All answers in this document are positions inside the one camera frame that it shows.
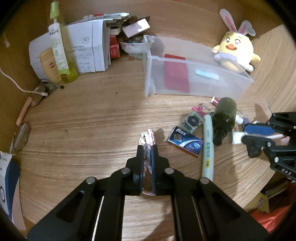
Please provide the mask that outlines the white paper boxes stack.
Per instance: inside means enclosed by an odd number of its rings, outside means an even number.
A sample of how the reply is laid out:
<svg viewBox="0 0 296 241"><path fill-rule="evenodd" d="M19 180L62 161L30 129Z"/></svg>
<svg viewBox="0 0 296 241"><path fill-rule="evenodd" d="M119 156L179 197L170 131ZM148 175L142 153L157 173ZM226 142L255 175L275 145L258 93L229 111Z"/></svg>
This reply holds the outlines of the white paper boxes stack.
<svg viewBox="0 0 296 241"><path fill-rule="evenodd" d="M64 27L63 44L67 60L79 74L106 71L110 65L109 28L103 20L86 21ZM40 54L51 47L49 33L29 43L30 64L39 79L46 77Z"/></svg>

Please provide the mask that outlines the red white marker pen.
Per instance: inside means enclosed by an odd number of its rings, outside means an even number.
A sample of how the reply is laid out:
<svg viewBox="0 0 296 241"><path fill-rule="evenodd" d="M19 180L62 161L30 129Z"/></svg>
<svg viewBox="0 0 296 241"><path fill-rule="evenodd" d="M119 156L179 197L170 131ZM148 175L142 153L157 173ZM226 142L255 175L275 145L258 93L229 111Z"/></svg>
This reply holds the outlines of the red white marker pen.
<svg viewBox="0 0 296 241"><path fill-rule="evenodd" d="M126 12L122 13L111 13L111 14L93 14L93 15L86 15L83 17L83 20L87 19L116 19L121 20L124 18L129 17L130 14Z"/></svg>

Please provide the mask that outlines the red envelope packet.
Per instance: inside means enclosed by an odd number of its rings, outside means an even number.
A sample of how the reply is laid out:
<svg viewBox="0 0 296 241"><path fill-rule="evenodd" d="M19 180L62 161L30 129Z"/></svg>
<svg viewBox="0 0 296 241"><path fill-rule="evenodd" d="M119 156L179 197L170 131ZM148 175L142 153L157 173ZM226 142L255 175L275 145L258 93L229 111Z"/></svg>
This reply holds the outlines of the red envelope packet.
<svg viewBox="0 0 296 241"><path fill-rule="evenodd" d="M164 62L164 82L168 90L189 93L188 70L185 63Z"/></svg>

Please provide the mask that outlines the blue white box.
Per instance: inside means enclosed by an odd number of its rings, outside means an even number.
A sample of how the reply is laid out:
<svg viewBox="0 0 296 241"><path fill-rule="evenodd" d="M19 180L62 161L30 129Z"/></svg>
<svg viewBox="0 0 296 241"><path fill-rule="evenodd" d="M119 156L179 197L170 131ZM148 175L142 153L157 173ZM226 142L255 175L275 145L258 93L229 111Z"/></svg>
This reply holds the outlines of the blue white box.
<svg viewBox="0 0 296 241"><path fill-rule="evenodd" d="M1 207L13 224L13 200L19 177L20 168L12 154L1 151Z"/></svg>

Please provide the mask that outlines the small pink white box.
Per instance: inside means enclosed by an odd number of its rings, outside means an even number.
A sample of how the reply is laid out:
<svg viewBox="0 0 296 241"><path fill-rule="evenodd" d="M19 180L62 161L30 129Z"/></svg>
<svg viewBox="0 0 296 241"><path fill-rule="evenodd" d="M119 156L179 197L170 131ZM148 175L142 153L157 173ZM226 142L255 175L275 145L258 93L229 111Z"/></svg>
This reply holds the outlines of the small pink white box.
<svg viewBox="0 0 296 241"><path fill-rule="evenodd" d="M150 25L146 19L141 19L135 23L124 27L122 30L127 38L131 38L145 30L148 30Z"/></svg>

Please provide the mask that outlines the white red lip balm tube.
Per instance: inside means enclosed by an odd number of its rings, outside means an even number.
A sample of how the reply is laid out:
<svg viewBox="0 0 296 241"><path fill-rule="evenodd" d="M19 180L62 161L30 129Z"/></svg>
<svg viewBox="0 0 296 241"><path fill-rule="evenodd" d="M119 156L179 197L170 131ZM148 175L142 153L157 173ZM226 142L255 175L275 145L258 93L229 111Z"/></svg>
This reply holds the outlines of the white red lip balm tube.
<svg viewBox="0 0 296 241"><path fill-rule="evenodd" d="M232 98L223 97L218 99L217 97L212 97L210 103L215 106L213 114L215 121L230 121L230 123L237 123L239 125L243 123L243 118L237 113L236 102Z"/></svg>

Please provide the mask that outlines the blue Max staples box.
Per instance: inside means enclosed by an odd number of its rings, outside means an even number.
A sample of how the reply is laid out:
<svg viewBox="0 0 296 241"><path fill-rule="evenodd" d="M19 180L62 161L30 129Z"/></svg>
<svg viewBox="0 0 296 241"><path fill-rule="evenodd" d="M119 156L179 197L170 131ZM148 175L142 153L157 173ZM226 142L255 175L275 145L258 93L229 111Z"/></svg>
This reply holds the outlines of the blue Max staples box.
<svg viewBox="0 0 296 241"><path fill-rule="evenodd" d="M171 130L167 142L195 157L199 156L203 147L202 139L179 128L178 126L175 126Z"/></svg>

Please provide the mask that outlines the metal nail clipper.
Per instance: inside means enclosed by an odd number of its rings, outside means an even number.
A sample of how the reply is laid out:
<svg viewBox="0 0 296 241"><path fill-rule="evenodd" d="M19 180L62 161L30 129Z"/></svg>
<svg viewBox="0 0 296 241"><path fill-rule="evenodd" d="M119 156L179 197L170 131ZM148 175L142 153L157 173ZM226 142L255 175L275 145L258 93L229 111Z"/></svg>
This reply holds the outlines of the metal nail clipper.
<svg viewBox="0 0 296 241"><path fill-rule="evenodd" d="M47 95L52 94L58 89L63 89L64 85L56 84L51 82L48 79L41 79L40 85L34 90L35 93L31 95L32 103L31 107L37 106L46 96L41 95L41 92L46 93Z"/></svg>

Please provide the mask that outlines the dark green glass bottle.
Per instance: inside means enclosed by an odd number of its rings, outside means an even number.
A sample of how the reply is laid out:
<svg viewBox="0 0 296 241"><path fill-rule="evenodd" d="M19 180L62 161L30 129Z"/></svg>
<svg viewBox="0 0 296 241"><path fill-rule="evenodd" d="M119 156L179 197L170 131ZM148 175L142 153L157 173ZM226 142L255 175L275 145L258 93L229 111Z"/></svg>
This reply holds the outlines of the dark green glass bottle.
<svg viewBox="0 0 296 241"><path fill-rule="evenodd" d="M212 116L213 144L215 146L220 146L227 133L232 132L235 125L236 111L237 105L233 99L223 97L219 100Z"/></svg>

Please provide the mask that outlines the yellow chick bunny plush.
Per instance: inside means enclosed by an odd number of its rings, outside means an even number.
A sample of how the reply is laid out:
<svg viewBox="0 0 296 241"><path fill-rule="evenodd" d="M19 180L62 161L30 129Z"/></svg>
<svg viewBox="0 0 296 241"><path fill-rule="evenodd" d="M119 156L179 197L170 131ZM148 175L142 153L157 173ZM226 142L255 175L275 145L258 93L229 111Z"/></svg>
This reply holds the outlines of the yellow chick bunny plush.
<svg viewBox="0 0 296 241"><path fill-rule="evenodd" d="M212 49L215 61L227 58L236 62L242 69L253 72L254 67L251 62L260 62L261 58L254 53L254 48L248 35L256 35L252 24L244 20L239 28L236 28L234 20L226 9L220 9L219 15L229 31L223 36L220 44Z"/></svg>

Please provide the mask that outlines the clear plastic storage bin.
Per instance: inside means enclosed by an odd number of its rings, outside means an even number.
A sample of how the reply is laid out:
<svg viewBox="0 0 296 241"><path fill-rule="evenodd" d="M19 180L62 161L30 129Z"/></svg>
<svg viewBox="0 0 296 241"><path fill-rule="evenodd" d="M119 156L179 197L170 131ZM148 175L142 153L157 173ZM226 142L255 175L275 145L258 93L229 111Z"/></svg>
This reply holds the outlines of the clear plastic storage bin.
<svg viewBox="0 0 296 241"><path fill-rule="evenodd" d="M187 65L190 92L168 90L164 82L164 62ZM144 95L155 94L230 97L239 99L254 80L229 59L214 60L210 47L176 38L154 36L151 48L143 54Z"/></svg>

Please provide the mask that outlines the beige wooden stick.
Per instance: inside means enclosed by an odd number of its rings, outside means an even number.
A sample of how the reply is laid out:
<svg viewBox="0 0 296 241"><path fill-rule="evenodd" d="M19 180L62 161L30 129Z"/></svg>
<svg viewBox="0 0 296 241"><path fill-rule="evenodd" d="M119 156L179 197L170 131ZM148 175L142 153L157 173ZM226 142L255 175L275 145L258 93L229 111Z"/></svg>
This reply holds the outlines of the beige wooden stick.
<svg viewBox="0 0 296 241"><path fill-rule="evenodd" d="M26 100L25 104L23 105L23 108L18 116L18 119L16 120L16 126L17 127L20 127L22 122L23 122L23 119L25 118L26 114L27 114L27 111L30 107L32 103L32 98L31 97L28 97L28 99Z"/></svg>

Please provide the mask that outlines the pale green tube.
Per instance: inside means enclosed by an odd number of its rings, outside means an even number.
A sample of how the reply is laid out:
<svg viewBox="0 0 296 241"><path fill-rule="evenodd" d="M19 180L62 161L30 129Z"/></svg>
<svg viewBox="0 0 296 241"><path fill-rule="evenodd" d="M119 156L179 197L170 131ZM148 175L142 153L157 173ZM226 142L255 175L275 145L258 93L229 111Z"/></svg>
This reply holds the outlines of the pale green tube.
<svg viewBox="0 0 296 241"><path fill-rule="evenodd" d="M213 181L214 176L214 144L213 144L213 125L209 114L204 116L203 123L203 162L202 177Z"/></svg>

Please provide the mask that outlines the red small box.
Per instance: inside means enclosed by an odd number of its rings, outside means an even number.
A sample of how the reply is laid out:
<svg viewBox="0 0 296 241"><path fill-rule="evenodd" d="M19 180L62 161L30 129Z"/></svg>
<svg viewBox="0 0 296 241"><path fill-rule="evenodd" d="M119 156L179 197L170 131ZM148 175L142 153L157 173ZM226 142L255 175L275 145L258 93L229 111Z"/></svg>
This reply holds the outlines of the red small box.
<svg viewBox="0 0 296 241"><path fill-rule="evenodd" d="M110 58L118 59L120 57L119 41L116 35L110 35Z"/></svg>

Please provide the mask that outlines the white ceramic bowl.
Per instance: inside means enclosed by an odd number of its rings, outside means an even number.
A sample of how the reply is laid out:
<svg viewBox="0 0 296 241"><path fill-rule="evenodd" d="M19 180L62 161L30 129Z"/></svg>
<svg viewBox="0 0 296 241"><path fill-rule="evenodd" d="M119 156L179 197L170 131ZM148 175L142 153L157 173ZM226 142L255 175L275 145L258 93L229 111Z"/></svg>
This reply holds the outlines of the white ceramic bowl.
<svg viewBox="0 0 296 241"><path fill-rule="evenodd" d="M154 36L142 35L134 37L127 42L119 42L123 51L129 56L137 56L147 52L154 42Z"/></svg>

